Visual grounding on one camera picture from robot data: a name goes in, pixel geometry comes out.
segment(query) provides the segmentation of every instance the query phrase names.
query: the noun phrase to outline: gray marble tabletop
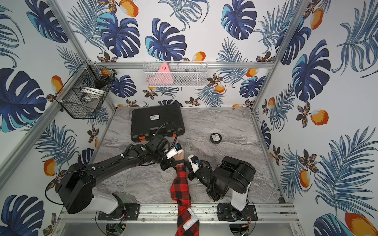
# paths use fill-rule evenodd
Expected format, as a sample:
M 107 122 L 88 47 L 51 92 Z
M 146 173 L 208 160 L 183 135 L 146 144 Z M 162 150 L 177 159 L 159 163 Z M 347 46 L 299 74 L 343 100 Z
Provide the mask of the gray marble tabletop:
M 268 167 L 266 166 L 249 109 L 182 109 L 185 134 L 178 137 L 185 158 L 194 154 L 207 160 L 215 169 L 224 156 L 247 161 L 256 168 L 248 199 L 254 203 L 278 203 Z M 95 162 L 119 155 L 131 142 L 131 110 L 118 108 L 101 143 Z M 219 144 L 210 142 L 210 135 L 219 133 Z M 172 203 L 170 187 L 176 177 L 173 168 L 162 171 L 158 164 L 135 167 L 120 172 L 100 183 L 97 188 L 105 193 L 116 193 L 130 202 Z M 206 187 L 197 179 L 189 181 L 194 203 L 209 203 Z M 232 191 L 218 202 L 230 202 Z

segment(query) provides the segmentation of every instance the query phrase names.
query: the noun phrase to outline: plaid cloth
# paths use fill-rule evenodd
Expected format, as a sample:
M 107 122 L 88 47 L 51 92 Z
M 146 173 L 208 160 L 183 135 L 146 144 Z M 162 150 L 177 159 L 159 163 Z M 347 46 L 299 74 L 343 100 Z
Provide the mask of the plaid cloth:
M 178 165 L 176 168 L 177 177 L 170 188 L 170 196 L 177 201 L 177 232 L 175 236 L 198 236 L 200 222 L 190 209 L 191 198 L 188 188 L 188 176 L 184 165 Z

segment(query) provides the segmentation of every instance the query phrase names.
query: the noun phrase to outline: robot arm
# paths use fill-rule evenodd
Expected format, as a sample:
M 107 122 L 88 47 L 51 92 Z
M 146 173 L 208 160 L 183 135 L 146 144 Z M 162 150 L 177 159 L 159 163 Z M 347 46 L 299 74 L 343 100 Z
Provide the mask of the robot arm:
M 170 150 L 164 147 L 168 141 L 156 134 L 147 144 L 130 144 L 124 153 L 91 165 L 73 164 L 63 176 L 55 191 L 59 194 L 69 214 L 75 214 L 86 207 L 113 213 L 114 218 L 122 216 L 122 202 L 117 196 L 102 194 L 93 190 L 103 180 L 121 171 L 144 163 L 159 163 L 162 170 L 175 166 L 171 157 L 183 150 L 179 143 Z
M 189 179 L 193 180 L 196 177 L 206 185 L 207 193 L 214 201 L 223 198 L 228 187 L 232 189 L 231 203 L 228 207 L 222 208 L 224 210 L 218 213 L 218 217 L 226 221 L 242 220 L 248 211 L 247 197 L 256 173 L 255 168 L 245 161 L 229 156 L 225 156 L 222 163 L 210 172 L 207 165 L 201 165 L 204 161 L 198 160 L 196 156 L 189 156 L 189 162 Z

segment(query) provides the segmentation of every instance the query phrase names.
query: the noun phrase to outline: pink object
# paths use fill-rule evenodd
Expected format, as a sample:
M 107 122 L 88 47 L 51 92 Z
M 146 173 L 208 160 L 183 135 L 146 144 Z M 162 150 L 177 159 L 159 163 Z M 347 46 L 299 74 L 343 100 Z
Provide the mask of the pink object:
M 173 78 L 172 78 L 172 74 L 170 73 L 168 63 L 163 62 L 160 69 L 158 70 L 158 72 L 161 72 L 161 73 L 156 73 L 155 78 L 149 77 L 149 78 L 146 79 L 146 81 L 149 85 L 153 85 L 153 84 L 173 84 Z

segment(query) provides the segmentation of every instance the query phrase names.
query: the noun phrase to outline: black carrying case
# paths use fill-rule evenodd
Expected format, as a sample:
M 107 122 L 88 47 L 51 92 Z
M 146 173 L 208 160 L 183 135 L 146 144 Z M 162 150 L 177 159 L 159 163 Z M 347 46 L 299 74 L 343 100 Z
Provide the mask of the black carrying case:
M 174 122 L 178 126 L 178 135 L 185 133 L 183 116 L 178 104 L 152 106 L 132 111 L 131 140 L 133 142 L 149 141 L 157 129 L 166 122 Z M 159 131 L 162 136 L 172 137 L 176 134 L 176 127 L 165 125 Z

